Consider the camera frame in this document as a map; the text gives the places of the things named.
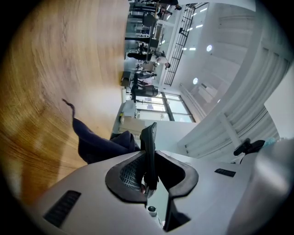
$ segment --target wooden floor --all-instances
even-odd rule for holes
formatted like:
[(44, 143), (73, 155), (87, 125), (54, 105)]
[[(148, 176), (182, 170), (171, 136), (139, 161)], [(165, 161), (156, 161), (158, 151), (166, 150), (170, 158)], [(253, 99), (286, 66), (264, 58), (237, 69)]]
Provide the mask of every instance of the wooden floor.
[(121, 104), (127, 0), (43, 1), (0, 67), (0, 154), (15, 196), (31, 204), (85, 165), (71, 110), (109, 138)]

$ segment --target window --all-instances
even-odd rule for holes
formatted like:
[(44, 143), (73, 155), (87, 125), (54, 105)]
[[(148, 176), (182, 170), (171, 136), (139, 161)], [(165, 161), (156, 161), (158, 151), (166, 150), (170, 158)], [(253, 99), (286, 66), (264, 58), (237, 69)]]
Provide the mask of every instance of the window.
[(137, 118), (154, 121), (195, 122), (179, 95), (159, 93), (156, 97), (136, 97)]

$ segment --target railing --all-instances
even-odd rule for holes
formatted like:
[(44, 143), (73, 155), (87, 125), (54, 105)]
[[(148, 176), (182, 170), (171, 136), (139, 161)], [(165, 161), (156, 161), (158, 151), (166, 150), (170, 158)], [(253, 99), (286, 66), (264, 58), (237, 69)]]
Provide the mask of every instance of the railing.
[(175, 73), (178, 69), (179, 62), (183, 54), (183, 48), (185, 47), (185, 44), (189, 35), (189, 28), (191, 27), (191, 24), (192, 24), (194, 12), (195, 12), (194, 7), (190, 7), (186, 5), (185, 13), (183, 15), (182, 23), (181, 23), (181, 31), (179, 32), (178, 38), (176, 40), (173, 56), (171, 60), (169, 61), (171, 64), (171, 67), (168, 68), (168, 71), (166, 73), (166, 77), (164, 80), (164, 84), (166, 85), (171, 86), (173, 83)]

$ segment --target ceiling light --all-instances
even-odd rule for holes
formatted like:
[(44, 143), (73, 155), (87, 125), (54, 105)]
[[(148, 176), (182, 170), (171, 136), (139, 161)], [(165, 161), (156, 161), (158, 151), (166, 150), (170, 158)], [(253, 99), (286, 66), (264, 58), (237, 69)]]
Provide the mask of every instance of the ceiling light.
[(198, 78), (194, 78), (193, 84), (196, 85), (198, 83)]
[(209, 51), (211, 51), (212, 50), (212, 45), (208, 45), (207, 47), (206, 47), (206, 50), (209, 52)]

